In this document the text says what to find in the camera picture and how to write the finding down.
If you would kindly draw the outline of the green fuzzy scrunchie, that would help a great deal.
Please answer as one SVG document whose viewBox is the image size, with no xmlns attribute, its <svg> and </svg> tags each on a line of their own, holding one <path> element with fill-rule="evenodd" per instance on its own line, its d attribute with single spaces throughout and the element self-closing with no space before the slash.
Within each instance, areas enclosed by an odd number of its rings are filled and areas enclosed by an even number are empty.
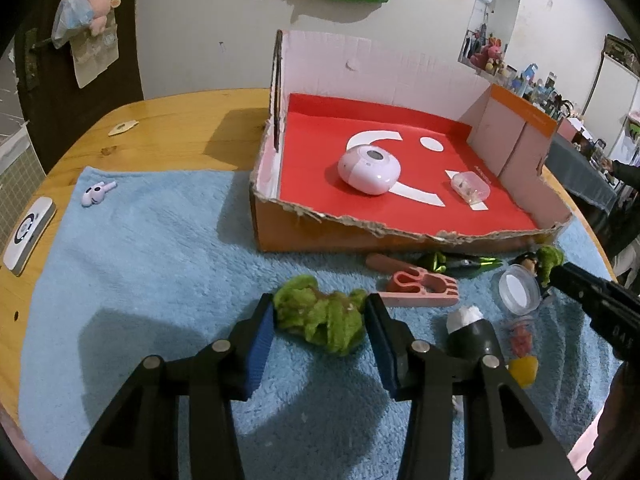
<svg viewBox="0 0 640 480">
<path fill-rule="evenodd" d="M 536 258 L 537 281 L 541 287 L 548 287 L 552 269 L 564 263 L 564 252 L 555 246 L 544 245 L 537 249 Z"/>
<path fill-rule="evenodd" d="M 277 329 L 334 356 L 347 356 L 363 341 L 363 307 L 369 293 L 322 292 L 312 275 L 294 276 L 273 296 Z"/>
</svg>

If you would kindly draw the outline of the pink doll yellow hair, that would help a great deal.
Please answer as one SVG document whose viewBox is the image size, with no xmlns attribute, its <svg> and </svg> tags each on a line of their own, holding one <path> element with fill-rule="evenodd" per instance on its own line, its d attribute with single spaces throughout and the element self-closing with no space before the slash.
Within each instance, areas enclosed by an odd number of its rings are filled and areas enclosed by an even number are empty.
<svg viewBox="0 0 640 480">
<path fill-rule="evenodd" d="M 508 324 L 511 359 L 508 370 L 518 385 L 531 387 L 538 374 L 539 362 L 534 353 L 534 319 L 531 315 L 514 318 Z"/>
</svg>

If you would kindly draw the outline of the black white plush toy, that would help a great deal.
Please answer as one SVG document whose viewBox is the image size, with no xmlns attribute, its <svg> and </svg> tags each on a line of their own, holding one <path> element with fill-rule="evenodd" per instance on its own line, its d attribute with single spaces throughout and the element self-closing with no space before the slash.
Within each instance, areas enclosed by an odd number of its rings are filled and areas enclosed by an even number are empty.
<svg viewBox="0 0 640 480">
<path fill-rule="evenodd" d="M 448 356 L 476 363 L 490 357 L 491 362 L 504 363 L 494 326 L 475 306 L 460 307 L 446 318 L 446 352 Z"/>
</svg>

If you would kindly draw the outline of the clear round plastic lid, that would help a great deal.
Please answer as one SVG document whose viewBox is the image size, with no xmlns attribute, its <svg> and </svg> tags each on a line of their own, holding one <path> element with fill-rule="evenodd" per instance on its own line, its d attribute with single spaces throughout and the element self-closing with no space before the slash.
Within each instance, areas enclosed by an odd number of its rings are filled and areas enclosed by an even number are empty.
<svg viewBox="0 0 640 480">
<path fill-rule="evenodd" d="M 541 303 L 534 274 L 520 264 L 511 264 L 498 281 L 498 293 L 506 310 L 516 316 L 528 315 Z"/>
</svg>

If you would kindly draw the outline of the pink hair clip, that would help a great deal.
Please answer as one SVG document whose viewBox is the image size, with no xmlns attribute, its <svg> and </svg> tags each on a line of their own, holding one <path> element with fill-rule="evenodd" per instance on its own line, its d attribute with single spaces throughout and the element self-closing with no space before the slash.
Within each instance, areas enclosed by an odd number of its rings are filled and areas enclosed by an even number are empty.
<svg viewBox="0 0 640 480">
<path fill-rule="evenodd" d="M 460 300 L 454 278 L 421 268 L 396 271 L 378 296 L 390 308 L 446 308 Z"/>
</svg>

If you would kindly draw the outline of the green foil wrapper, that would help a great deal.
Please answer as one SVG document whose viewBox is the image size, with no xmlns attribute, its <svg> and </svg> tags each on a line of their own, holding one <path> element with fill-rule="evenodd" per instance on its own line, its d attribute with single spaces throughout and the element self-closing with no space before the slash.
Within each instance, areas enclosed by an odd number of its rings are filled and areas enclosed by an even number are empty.
<svg viewBox="0 0 640 480">
<path fill-rule="evenodd" d="M 416 259 L 416 265 L 450 278 L 475 278 L 482 273 L 501 268 L 502 260 L 491 256 L 426 252 Z"/>
</svg>

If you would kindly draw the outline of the light blue towel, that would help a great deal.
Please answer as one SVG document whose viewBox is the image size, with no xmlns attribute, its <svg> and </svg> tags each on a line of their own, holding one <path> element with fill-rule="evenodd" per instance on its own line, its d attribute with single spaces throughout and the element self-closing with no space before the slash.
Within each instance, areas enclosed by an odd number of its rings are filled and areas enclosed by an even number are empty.
<svg viewBox="0 0 640 480">
<path fill-rule="evenodd" d="M 112 181 L 102 203 L 81 205 Z M 258 252 L 244 172 L 87 168 L 61 214 L 32 294 L 18 404 L 57 476 L 145 356 L 192 356 L 299 274 L 324 292 L 386 283 L 357 254 Z M 391 479 L 409 411 L 383 389 L 368 344 L 340 358 L 280 334 L 233 416 L 248 478 Z"/>
</svg>

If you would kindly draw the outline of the small clear plastic case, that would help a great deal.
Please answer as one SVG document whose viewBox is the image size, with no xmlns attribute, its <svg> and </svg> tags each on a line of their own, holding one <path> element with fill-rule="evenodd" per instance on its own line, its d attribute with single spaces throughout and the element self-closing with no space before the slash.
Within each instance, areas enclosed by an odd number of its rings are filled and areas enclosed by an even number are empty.
<svg viewBox="0 0 640 480">
<path fill-rule="evenodd" d="M 450 177 L 450 184 L 470 206 L 483 203 L 490 195 L 489 184 L 474 171 L 456 172 Z"/>
</svg>

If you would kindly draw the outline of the brown stick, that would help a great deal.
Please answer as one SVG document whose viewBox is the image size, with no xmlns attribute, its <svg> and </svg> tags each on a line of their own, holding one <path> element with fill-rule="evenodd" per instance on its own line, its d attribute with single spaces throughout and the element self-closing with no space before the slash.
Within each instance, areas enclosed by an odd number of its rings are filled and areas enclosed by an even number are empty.
<svg viewBox="0 0 640 480">
<path fill-rule="evenodd" d="M 401 261 L 382 254 L 370 254 L 366 257 L 366 266 L 383 274 L 410 272 L 414 269 L 411 263 Z"/>
</svg>

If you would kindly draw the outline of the white rectangular device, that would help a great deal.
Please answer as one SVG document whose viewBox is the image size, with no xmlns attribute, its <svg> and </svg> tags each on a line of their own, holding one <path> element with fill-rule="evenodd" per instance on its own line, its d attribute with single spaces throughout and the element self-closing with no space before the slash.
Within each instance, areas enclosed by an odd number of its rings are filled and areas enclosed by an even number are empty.
<svg viewBox="0 0 640 480">
<path fill-rule="evenodd" d="M 35 246 L 56 213 L 52 198 L 38 197 L 10 236 L 3 254 L 3 265 L 15 276 L 20 276 Z"/>
</svg>

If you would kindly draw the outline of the small white bunny charm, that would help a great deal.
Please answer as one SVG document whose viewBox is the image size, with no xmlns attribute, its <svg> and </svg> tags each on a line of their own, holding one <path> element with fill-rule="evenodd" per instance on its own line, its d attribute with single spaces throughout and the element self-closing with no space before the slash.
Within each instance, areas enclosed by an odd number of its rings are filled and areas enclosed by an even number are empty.
<svg viewBox="0 0 640 480">
<path fill-rule="evenodd" d="M 91 207 L 92 205 L 100 204 L 104 201 L 105 195 L 111 190 L 116 188 L 117 182 L 98 182 L 89 186 L 81 197 L 81 205 L 84 207 Z"/>
</svg>

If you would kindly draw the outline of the cardboard box red lining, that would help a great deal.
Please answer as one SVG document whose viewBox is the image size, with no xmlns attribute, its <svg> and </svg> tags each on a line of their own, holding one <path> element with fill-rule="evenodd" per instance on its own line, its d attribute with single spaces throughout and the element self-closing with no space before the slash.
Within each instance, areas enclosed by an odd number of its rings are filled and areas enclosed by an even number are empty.
<svg viewBox="0 0 640 480">
<path fill-rule="evenodd" d="M 570 208 L 542 176 L 556 125 L 460 65 L 329 32 L 278 32 L 250 176 L 264 252 L 514 252 Z"/>
</svg>

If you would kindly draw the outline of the pink round device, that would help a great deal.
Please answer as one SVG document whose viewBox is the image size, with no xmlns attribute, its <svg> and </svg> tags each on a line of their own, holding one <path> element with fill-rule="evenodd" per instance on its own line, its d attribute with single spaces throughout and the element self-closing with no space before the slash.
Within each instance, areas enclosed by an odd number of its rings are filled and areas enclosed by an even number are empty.
<svg viewBox="0 0 640 480">
<path fill-rule="evenodd" d="M 379 196 L 398 181 L 401 166 L 388 151 L 372 145 L 357 145 L 347 150 L 337 163 L 340 178 L 355 190 Z"/>
</svg>

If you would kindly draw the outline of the small beige sticker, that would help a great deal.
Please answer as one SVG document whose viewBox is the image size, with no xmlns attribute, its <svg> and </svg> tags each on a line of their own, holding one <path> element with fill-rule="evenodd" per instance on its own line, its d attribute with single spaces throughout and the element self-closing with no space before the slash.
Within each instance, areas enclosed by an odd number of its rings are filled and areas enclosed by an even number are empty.
<svg viewBox="0 0 640 480">
<path fill-rule="evenodd" d="M 137 120 L 127 120 L 126 122 L 120 122 L 115 127 L 111 128 L 108 136 L 119 136 L 134 128 L 139 122 Z"/>
</svg>

